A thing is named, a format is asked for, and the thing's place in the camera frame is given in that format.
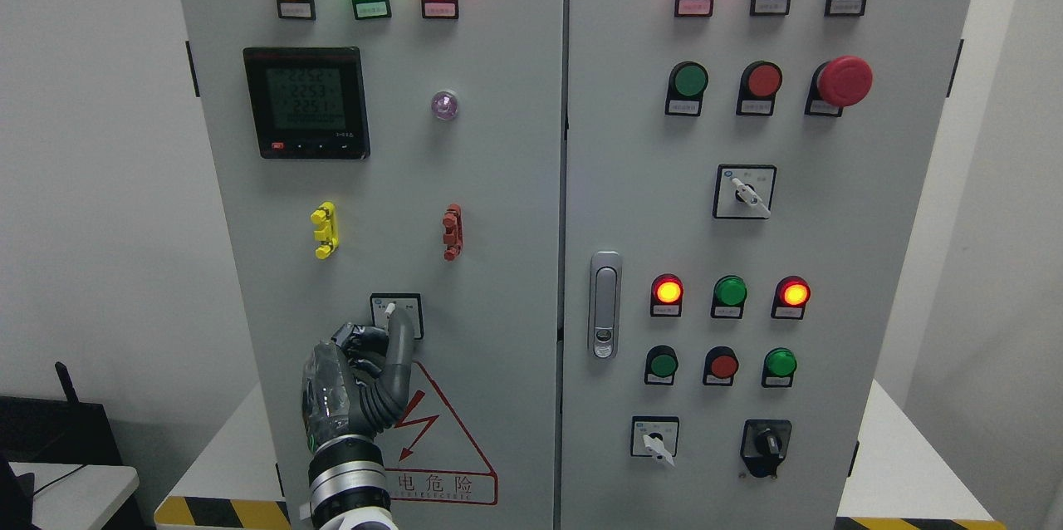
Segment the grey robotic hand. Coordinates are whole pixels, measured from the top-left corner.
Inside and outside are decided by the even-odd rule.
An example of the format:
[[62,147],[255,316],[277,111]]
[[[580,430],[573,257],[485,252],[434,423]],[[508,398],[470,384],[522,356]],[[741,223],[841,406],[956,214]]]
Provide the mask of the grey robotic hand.
[[373,439],[394,427],[409,404],[414,337],[414,319],[394,309],[387,328],[347,322],[315,345],[302,382],[309,451],[341,435]]

